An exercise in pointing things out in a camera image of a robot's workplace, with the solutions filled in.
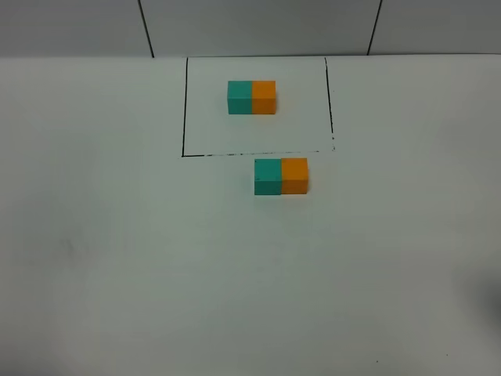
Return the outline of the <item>teal template block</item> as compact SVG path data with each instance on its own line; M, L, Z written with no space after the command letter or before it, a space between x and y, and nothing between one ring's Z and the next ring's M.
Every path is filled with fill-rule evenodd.
M252 81L228 81L229 114L252 114Z

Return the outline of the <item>orange template block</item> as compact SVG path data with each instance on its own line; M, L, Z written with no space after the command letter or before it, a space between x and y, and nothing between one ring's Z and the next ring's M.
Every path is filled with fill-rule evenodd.
M252 114L276 113L276 82L252 81Z

